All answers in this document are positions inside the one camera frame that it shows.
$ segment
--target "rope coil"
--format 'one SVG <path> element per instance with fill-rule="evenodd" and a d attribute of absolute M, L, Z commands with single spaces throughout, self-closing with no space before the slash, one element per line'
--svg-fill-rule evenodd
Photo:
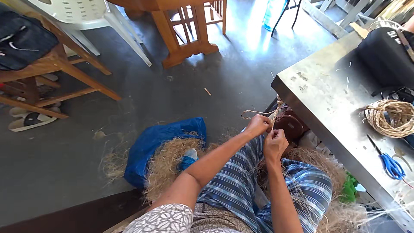
<path fill-rule="evenodd" d="M 378 100 L 365 106 L 368 123 L 380 134 L 403 138 L 414 133 L 414 106 L 398 100 Z M 390 123 L 385 118 L 388 113 Z"/>
<path fill-rule="evenodd" d="M 245 120 L 250 120 L 252 119 L 251 117 L 244 117 L 243 114 L 245 114 L 246 112 L 254 112 L 254 113 L 259 113 L 259 114 L 272 114 L 274 112 L 276 112 L 276 114 L 273 116 L 273 118 L 271 119 L 272 121 L 272 128 L 274 125 L 274 122 L 276 121 L 276 115 L 277 115 L 277 111 L 279 111 L 280 107 L 284 104 L 284 101 L 280 98 L 279 94 L 277 95 L 277 108 L 271 112 L 258 112 L 258 111 L 253 111 L 253 110 L 245 110 L 241 113 L 241 118 L 245 119 Z"/>

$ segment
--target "metal table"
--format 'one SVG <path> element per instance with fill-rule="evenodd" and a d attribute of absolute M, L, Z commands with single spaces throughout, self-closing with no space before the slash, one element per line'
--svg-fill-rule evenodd
<path fill-rule="evenodd" d="M 382 136 L 363 122 L 362 108 L 380 97 L 371 97 L 378 86 L 356 56 L 354 49 L 360 41 L 355 32 L 348 34 L 278 73 L 272 87 L 367 192 L 385 210 L 392 210 L 389 214 L 404 232 L 413 231 L 414 219 L 409 212 L 414 208 L 406 211 L 401 206 L 414 201 L 414 193 L 403 181 L 385 173 L 366 134 L 390 156 L 395 148 L 401 149 L 410 167 L 414 167 L 414 150 L 405 140 Z M 405 180 L 414 181 L 409 166 L 400 158 L 394 159 L 405 170 Z"/>

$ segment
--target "patterned sleeve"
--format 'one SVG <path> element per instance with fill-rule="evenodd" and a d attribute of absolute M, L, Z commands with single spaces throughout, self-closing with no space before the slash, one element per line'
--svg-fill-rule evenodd
<path fill-rule="evenodd" d="M 123 233 L 190 232 L 193 211 L 183 204 L 167 204 L 154 208 L 132 221 Z"/>

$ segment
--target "white patterned shirt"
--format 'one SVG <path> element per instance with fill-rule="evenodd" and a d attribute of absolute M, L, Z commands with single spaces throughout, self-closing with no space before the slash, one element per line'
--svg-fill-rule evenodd
<path fill-rule="evenodd" d="M 233 213 L 196 203 L 194 213 L 184 204 L 156 207 L 132 221 L 123 233 L 251 233 Z"/>

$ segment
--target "blue plastic bag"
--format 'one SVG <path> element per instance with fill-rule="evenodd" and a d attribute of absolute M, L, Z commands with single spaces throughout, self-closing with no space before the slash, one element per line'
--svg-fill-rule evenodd
<path fill-rule="evenodd" d="M 183 157 L 181 158 L 181 163 L 178 165 L 178 171 L 184 171 L 188 167 L 190 167 L 193 163 L 198 160 L 197 151 L 195 148 L 188 149 Z"/>
<path fill-rule="evenodd" d="M 197 132 L 197 136 L 188 134 L 192 131 Z M 206 125 L 202 117 L 146 128 L 129 151 L 125 180 L 134 187 L 144 188 L 148 160 L 161 144 L 173 138 L 201 138 L 205 142 L 205 137 Z"/>

